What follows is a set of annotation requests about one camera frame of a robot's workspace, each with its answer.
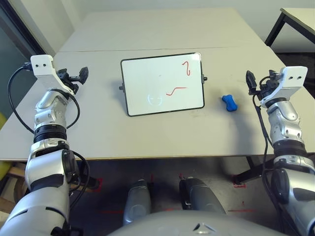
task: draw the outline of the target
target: white wall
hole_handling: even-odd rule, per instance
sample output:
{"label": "white wall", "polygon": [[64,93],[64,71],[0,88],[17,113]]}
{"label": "white wall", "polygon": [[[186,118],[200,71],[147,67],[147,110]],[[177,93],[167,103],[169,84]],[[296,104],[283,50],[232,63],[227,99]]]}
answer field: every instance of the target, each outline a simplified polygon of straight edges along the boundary
{"label": "white wall", "polygon": [[11,5],[37,39],[54,56],[75,31],[86,13],[75,0],[10,0]]}
{"label": "white wall", "polygon": [[[10,2],[42,47],[52,55],[58,52],[80,22],[91,12],[234,7],[264,41],[280,15],[280,8],[315,8],[315,0],[10,0]],[[288,25],[284,26],[272,48],[276,52],[315,52],[315,44]]]}
{"label": "white wall", "polygon": [[[315,8],[315,0],[81,0],[77,3],[90,12],[234,7],[263,41],[279,17],[280,8]],[[288,25],[284,26],[272,48],[276,52],[315,52],[315,45]]]}

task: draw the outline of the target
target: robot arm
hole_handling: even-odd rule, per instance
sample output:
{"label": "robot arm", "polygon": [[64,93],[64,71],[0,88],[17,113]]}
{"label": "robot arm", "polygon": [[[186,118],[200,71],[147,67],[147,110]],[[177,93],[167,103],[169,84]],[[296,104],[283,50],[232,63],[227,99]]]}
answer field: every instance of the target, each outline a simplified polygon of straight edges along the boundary
{"label": "robot arm", "polygon": [[246,81],[250,95],[257,95],[267,108],[271,125],[270,138],[274,148],[274,171],[271,189],[278,202],[292,218],[303,236],[314,234],[315,227],[315,168],[307,158],[300,118],[290,97],[303,86],[307,68],[289,66],[280,73],[270,71],[269,80],[256,90],[254,75],[248,71]]}
{"label": "robot arm", "polygon": [[34,144],[25,171],[30,193],[13,209],[2,236],[57,236],[70,231],[69,188],[78,167],[67,142],[65,111],[78,90],[72,82],[84,83],[88,69],[82,68],[79,77],[69,77],[66,69],[56,73],[52,60],[49,55],[31,57],[34,75],[48,90],[36,105]]}

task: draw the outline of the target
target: blue foam object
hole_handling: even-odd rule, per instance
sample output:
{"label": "blue foam object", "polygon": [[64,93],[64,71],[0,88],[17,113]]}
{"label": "blue foam object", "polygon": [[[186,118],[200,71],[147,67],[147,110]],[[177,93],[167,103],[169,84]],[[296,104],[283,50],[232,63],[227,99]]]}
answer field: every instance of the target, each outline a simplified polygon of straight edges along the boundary
{"label": "blue foam object", "polygon": [[229,112],[233,112],[237,110],[237,105],[233,100],[233,96],[231,94],[222,96],[222,100],[226,103],[226,109]]}

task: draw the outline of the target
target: cable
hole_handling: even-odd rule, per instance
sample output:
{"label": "cable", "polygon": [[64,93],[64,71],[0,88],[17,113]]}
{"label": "cable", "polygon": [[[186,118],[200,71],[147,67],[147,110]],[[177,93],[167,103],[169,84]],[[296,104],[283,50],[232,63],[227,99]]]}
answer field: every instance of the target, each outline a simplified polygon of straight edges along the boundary
{"label": "cable", "polygon": [[294,231],[294,233],[297,236],[301,236],[300,233],[298,232],[298,230],[290,223],[290,221],[286,218],[285,215],[283,215],[283,219],[285,220],[285,222],[290,226],[290,228]]}
{"label": "cable", "polygon": [[278,201],[276,199],[276,197],[274,196],[274,194],[272,193],[271,189],[270,189],[270,184],[268,182],[267,179],[267,171],[270,171],[270,169],[266,169],[266,159],[267,159],[267,151],[268,151],[268,142],[271,144],[271,141],[269,139],[268,133],[266,131],[266,127],[265,124],[263,122],[262,116],[261,116],[261,108],[260,106],[257,106],[255,103],[255,95],[252,96],[252,102],[254,104],[254,107],[256,109],[257,115],[258,115],[258,119],[260,122],[260,126],[261,126],[261,130],[265,139],[265,151],[264,151],[264,156],[263,156],[263,161],[262,161],[262,173],[261,173],[261,179],[262,179],[262,183],[264,185],[264,188],[271,200],[271,202],[273,203],[276,211],[277,211],[277,217],[278,217],[278,221],[279,221],[279,227],[280,227],[280,232],[284,233],[284,224],[282,221],[282,210],[278,204]]}
{"label": "cable", "polygon": [[[11,109],[13,111],[13,113],[15,114],[16,118],[19,120],[19,122],[28,130],[30,131],[32,134],[34,133],[34,131],[22,120],[22,118],[19,116],[19,114],[17,113],[16,109],[15,109],[15,106],[12,102],[12,97],[11,97],[11,85],[12,85],[12,82],[15,78],[15,76],[22,70],[32,70],[32,64],[30,62],[26,63],[24,66],[21,66],[20,68],[18,68],[12,75],[11,77],[9,78],[9,82],[8,82],[8,86],[7,86],[7,93],[8,93],[8,98],[9,98],[9,103],[10,103],[10,106],[11,106]],[[72,122],[70,125],[67,126],[67,129],[70,128],[71,126],[73,126],[77,120],[79,119],[80,117],[80,107],[79,107],[79,103],[77,102],[77,100],[75,99],[75,97],[70,94],[70,93],[65,93],[64,91],[60,90],[60,89],[52,89],[51,91],[57,91],[57,92],[60,92],[61,94],[67,94],[71,99],[72,101],[75,103],[76,107],[77,107],[77,117],[75,118],[74,122]]]}
{"label": "cable", "polygon": [[85,192],[85,190],[87,189],[88,187],[88,184],[89,184],[89,181],[90,181],[90,166],[87,162],[87,160],[81,156],[80,154],[78,154],[77,152],[75,151],[72,151],[74,155],[76,155],[77,157],[79,157],[86,165],[86,169],[87,169],[87,179],[86,179],[86,182],[84,183],[83,185],[83,188],[81,189],[79,195],[76,197],[76,199],[74,199],[74,201],[71,203],[70,205],[70,210],[72,210],[74,208],[74,206],[78,203],[78,201],[80,200],[80,198],[82,197],[83,193]]}
{"label": "cable", "polygon": [[263,157],[263,162],[262,162],[261,179],[262,179],[262,183],[264,185],[264,188],[265,188],[272,204],[274,205],[274,207],[277,211],[277,217],[278,217],[278,221],[279,221],[280,232],[284,233],[284,223],[282,220],[282,210],[278,204],[276,197],[274,196],[274,194],[272,193],[272,191],[270,189],[270,184],[268,182],[267,175],[266,175],[267,174],[267,169],[266,169],[267,150],[268,150],[268,142],[267,142],[267,138],[265,138],[265,152],[264,152],[264,157]]}
{"label": "cable", "polygon": [[13,105],[13,102],[12,102],[12,98],[11,98],[11,85],[12,85],[12,82],[15,78],[15,76],[21,71],[21,70],[24,70],[26,69],[25,66],[22,66],[20,68],[18,68],[16,71],[14,71],[14,73],[11,75],[10,79],[9,79],[9,82],[8,82],[8,86],[7,86],[7,92],[8,92],[8,98],[9,98],[9,102],[10,102],[10,106],[12,108],[12,111],[13,113],[15,114],[16,118],[19,120],[19,122],[28,130],[30,131],[32,134],[34,133],[34,131],[27,125],[25,124],[25,122],[22,120],[22,118],[19,116],[19,114],[17,113],[14,105]]}
{"label": "cable", "polygon": [[262,134],[263,134],[264,138],[266,138],[268,140],[268,142],[270,143],[270,145],[272,146],[272,142],[271,142],[271,140],[269,138],[269,135],[267,133],[264,121],[263,121],[262,116],[261,116],[261,112],[260,112],[261,111],[261,108],[260,108],[261,106],[257,106],[256,105],[256,103],[255,103],[255,96],[256,95],[252,96],[252,103],[254,104],[255,110],[256,110],[257,115],[258,115],[258,119],[259,119],[259,122],[260,122]]}
{"label": "cable", "polygon": [[270,79],[270,76],[266,76],[266,77],[262,78],[262,79],[259,81],[259,86],[261,86],[261,85],[262,85],[262,82],[263,82],[264,80],[266,80],[266,79]]}
{"label": "cable", "polygon": [[74,188],[70,188],[70,192],[73,192],[73,191],[75,191],[75,190],[77,190],[80,186],[81,186],[81,183],[82,183],[82,181],[81,181],[81,176],[80,175],[78,175],[78,184],[77,184],[77,186],[75,186]]}

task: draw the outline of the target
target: black table leg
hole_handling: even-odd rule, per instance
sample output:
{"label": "black table leg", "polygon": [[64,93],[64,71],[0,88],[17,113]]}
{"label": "black table leg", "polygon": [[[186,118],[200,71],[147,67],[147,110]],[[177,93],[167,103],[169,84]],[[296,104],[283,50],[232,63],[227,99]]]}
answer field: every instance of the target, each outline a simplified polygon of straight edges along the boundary
{"label": "black table leg", "polygon": [[294,21],[288,16],[285,16],[283,18],[283,21],[287,23],[289,26],[291,26],[292,28],[294,28],[296,31],[298,31],[300,34],[302,34],[304,37],[306,37],[308,40],[310,40],[312,43],[315,43],[314,33],[308,31],[306,28],[304,28],[303,26],[301,26],[299,23],[297,23],[296,21]]}
{"label": "black table leg", "polygon": [[[84,185],[87,181],[88,176],[84,174],[85,170],[85,162],[80,163],[80,176],[81,176],[81,185]],[[99,187],[99,181],[96,178],[93,178],[90,176],[89,182],[88,182],[88,187],[89,189],[98,189]]]}
{"label": "black table leg", "polygon": [[279,18],[277,19],[277,22],[275,23],[274,27],[272,28],[271,32],[269,33],[265,44],[267,46],[271,46],[272,43],[275,41],[276,37],[278,36],[280,30],[284,26],[284,17],[285,15],[283,13],[280,14]]}
{"label": "black table leg", "polygon": [[[250,165],[250,170],[245,171],[243,173],[240,173],[238,175],[233,176],[233,181],[235,184],[243,184],[244,182],[247,182],[249,180],[252,180],[254,178],[261,177],[262,173],[262,164],[258,166],[254,166],[253,162],[250,157],[246,157],[247,161]],[[271,159],[269,161],[266,161],[266,168],[271,169],[274,165],[274,159]]]}

